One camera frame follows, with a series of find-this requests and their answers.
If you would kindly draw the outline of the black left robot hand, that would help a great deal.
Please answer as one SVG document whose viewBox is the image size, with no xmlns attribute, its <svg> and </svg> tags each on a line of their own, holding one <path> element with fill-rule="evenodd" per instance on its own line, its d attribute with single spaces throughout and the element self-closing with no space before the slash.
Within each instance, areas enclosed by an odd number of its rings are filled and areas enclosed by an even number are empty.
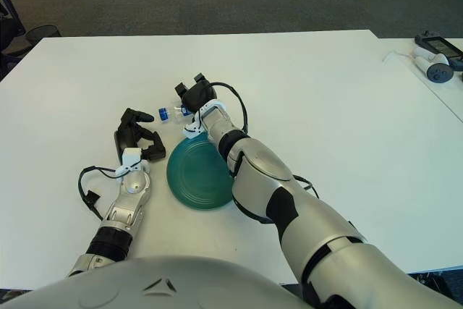
<svg viewBox="0 0 463 309">
<path fill-rule="evenodd" d="M 150 123 L 154 116 L 143 111 L 127 108 L 121 119 L 120 125 L 114 132 L 114 140 L 119 163 L 122 163 L 122 154 L 125 148 L 137 148 L 141 139 L 149 140 L 153 144 L 141 150 L 141 159 L 146 161 L 157 161 L 166 157 L 166 149 L 161 137 L 157 132 L 139 125 L 140 122 Z"/>
</svg>

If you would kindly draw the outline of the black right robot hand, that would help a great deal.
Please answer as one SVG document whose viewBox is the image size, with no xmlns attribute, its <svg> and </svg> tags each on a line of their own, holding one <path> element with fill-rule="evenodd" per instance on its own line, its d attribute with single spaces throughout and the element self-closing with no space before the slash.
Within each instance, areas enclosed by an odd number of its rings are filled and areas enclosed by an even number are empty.
<svg viewBox="0 0 463 309">
<path fill-rule="evenodd" d="M 210 82 L 202 73 L 196 75 L 194 80 L 195 84 L 191 88 L 188 88 L 183 82 L 175 87 L 183 107 L 193 114 L 207 102 L 217 98 L 214 87 L 210 86 Z"/>
</svg>

